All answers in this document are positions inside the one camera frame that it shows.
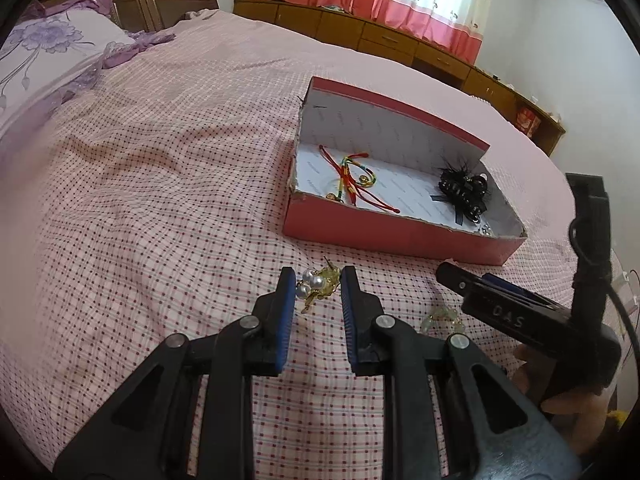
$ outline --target white pillow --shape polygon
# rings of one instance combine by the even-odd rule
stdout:
[[[134,40],[92,9],[16,25],[0,48],[0,137],[22,111],[84,72],[113,42]]]

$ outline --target pearl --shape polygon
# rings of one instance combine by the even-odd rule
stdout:
[[[320,290],[326,285],[326,278],[324,276],[313,276],[309,285],[313,290]]]
[[[316,272],[312,269],[307,269],[302,273],[302,281],[305,283],[310,283],[311,278],[316,275]]]
[[[296,296],[300,298],[300,300],[306,300],[311,294],[311,287],[308,283],[300,283],[296,287]]]

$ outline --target pearl hair clip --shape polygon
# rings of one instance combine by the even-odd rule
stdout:
[[[329,260],[320,270],[307,269],[302,273],[302,279],[296,283],[296,296],[305,300],[305,307],[301,314],[306,314],[315,300],[324,300],[331,296],[340,285],[340,272]]]

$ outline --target bed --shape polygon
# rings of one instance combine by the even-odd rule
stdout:
[[[489,104],[395,62],[220,10],[171,32],[173,41],[103,71],[3,159],[12,265],[0,288],[15,307],[2,313],[0,404],[47,467],[162,339],[218,332],[273,290],[283,266],[355,265],[363,289],[416,328],[429,309],[460,304],[436,283],[437,262],[282,234],[313,75],[422,108],[489,143],[483,161],[529,239],[501,268],[466,267],[570,303],[571,192]],[[515,342],[462,317],[512,373]],[[254,421],[258,478],[380,477],[382,383],[351,374],[337,295],[296,316],[286,370],[255,381]]]

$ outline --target cardboard box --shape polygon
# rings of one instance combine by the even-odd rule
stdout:
[[[356,206],[326,198],[337,194],[338,162],[367,152],[361,162],[378,181],[369,190],[400,214],[358,199]],[[526,240],[522,222],[486,170],[489,145],[423,110],[373,92],[314,77],[300,109],[284,234],[301,240],[435,260],[501,265]],[[437,202],[442,168],[466,164],[488,181],[480,224],[456,223],[453,205]],[[488,224],[492,235],[480,234]]]

